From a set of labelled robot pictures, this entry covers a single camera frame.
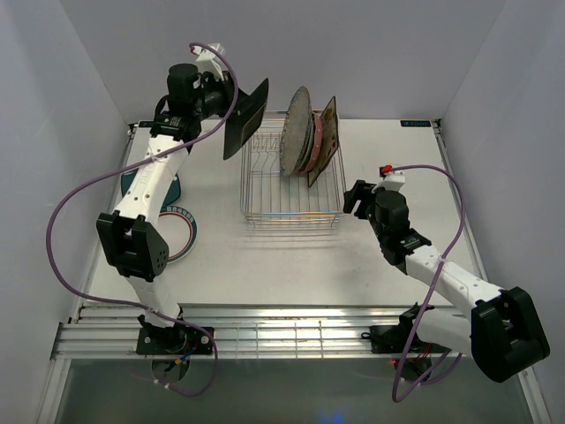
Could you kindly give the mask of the large speckled round plate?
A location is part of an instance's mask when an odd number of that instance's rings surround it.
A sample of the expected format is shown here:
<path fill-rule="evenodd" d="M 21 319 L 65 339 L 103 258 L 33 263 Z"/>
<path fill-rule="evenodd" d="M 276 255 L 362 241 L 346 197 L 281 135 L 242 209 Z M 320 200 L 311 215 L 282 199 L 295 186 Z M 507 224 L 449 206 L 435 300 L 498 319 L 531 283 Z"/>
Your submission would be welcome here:
<path fill-rule="evenodd" d="M 279 144 L 280 172 L 289 177 L 297 171 L 309 147 L 312 131 L 312 104 L 306 87 L 300 87 L 292 96 Z"/>

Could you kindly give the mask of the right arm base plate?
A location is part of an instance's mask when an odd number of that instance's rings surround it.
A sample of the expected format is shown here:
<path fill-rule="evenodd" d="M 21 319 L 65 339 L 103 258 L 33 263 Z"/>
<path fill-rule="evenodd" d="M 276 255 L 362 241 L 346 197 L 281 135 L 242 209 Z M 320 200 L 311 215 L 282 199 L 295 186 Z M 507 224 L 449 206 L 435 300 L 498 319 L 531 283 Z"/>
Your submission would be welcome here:
<path fill-rule="evenodd" d="M 372 353 L 401 353 L 409 335 L 400 325 L 373 325 L 361 333 L 361 338 L 371 345 Z M 421 341 L 417 336 L 411 342 L 409 353 L 443 353 L 446 348 Z"/>

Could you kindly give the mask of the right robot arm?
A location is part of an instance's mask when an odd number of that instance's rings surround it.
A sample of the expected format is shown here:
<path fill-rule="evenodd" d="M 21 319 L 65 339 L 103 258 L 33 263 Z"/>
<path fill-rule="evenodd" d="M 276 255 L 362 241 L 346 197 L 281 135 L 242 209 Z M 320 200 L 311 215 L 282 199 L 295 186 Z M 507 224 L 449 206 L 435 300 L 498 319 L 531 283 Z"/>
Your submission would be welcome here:
<path fill-rule="evenodd" d="M 359 180 L 345 193 L 343 211 L 370 223 L 388 264 L 432 286 L 456 315 L 414 305 L 386 329 L 365 337 L 374 352 L 418 351 L 431 344 L 472 358 L 490 380 L 504 382 L 550 354 L 531 296 L 502 289 L 442 258 L 432 242 L 411 228 L 409 208 L 396 183 Z"/>

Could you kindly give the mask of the pink polka dot plate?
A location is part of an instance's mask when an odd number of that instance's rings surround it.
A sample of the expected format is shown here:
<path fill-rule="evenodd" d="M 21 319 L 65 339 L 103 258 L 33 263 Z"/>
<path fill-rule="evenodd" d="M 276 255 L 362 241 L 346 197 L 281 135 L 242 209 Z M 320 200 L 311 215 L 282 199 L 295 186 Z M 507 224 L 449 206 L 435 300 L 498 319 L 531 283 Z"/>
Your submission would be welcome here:
<path fill-rule="evenodd" d="M 315 123 L 313 148 L 311 150 L 310 160 L 309 160 L 308 164 L 306 165 L 304 171 L 301 172 L 301 173 L 310 172 L 314 168 L 314 165 L 316 164 L 316 162 L 318 160 L 318 156 L 320 154 L 321 145 L 322 145 L 323 128 L 322 128 L 321 119 L 314 112 L 312 113 L 312 116 L 314 118 L 314 123 Z"/>

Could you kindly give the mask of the cream flower square plate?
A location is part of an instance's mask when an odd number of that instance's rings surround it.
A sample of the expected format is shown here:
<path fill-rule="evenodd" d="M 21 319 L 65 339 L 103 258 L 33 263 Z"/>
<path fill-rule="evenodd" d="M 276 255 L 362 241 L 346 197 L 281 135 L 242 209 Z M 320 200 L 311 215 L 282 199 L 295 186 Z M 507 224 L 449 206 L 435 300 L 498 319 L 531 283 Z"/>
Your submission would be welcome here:
<path fill-rule="evenodd" d="M 334 154 L 340 148 L 339 116 L 336 97 L 333 96 L 319 116 L 321 128 L 320 149 L 314 166 L 307 173 L 308 187 L 312 187 L 319 176 L 330 164 Z"/>

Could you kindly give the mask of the black floral square plate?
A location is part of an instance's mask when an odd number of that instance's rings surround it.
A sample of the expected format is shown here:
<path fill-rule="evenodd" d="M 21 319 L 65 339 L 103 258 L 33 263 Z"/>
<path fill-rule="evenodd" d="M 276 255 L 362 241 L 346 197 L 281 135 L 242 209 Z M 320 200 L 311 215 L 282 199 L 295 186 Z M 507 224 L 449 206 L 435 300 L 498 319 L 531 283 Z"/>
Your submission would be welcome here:
<path fill-rule="evenodd" d="M 223 160 L 234 156 L 260 128 L 267 107 L 269 79 L 265 78 L 249 95 L 237 90 L 235 109 L 224 128 Z"/>

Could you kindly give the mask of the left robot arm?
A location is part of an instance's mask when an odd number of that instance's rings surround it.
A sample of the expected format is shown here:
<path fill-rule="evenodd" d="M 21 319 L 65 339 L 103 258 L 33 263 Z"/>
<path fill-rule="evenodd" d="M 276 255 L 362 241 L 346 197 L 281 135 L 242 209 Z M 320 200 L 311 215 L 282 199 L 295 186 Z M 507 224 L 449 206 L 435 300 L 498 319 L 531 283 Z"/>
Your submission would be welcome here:
<path fill-rule="evenodd" d="M 123 199 L 110 214 L 99 215 L 96 230 L 108 264 L 125 278 L 146 311 L 139 317 L 149 338 L 166 352 L 187 342 L 178 324 L 182 309 L 163 277 L 169 246 L 158 231 L 162 204 L 173 178 L 201 133 L 203 120 L 227 117 L 237 102 L 237 79 L 200 72 L 193 64 L 169 69 L 168 93 L 154 110 L 145 157 Z"/>

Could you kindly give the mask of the mint green flower plate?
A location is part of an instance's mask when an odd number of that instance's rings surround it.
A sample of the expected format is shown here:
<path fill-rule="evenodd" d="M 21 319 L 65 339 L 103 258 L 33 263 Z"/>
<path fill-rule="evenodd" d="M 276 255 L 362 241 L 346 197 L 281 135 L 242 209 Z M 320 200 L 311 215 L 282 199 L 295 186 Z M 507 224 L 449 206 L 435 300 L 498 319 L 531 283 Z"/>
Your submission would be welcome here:
<path fill-rule="evenodd" d="M 315 132 L 314 118 L 313 116 L 310 116 L 310 122 L 306 131 L 304 145 L 302 147 L 297 164 L 294 169 L 295 173 L 303 172 L 310 160 L 310 154 L 313 148 L 314 132 Z"/>

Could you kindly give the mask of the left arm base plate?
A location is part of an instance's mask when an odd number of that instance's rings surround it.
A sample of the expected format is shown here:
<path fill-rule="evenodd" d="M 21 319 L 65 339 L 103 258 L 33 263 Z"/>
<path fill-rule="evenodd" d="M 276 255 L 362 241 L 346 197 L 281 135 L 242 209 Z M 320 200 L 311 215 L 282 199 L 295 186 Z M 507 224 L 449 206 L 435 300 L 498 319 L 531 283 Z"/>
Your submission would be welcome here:
<path fill-rule="evenodd" d="M 191 327 L 143 327 L 139 331 L 135 352 L 138 355 L 178 355 L 189 351 L 197 355 L 213 353 L 211 336 L 215 329 L 205 327 L 206 336 L 201 330 Z"/>

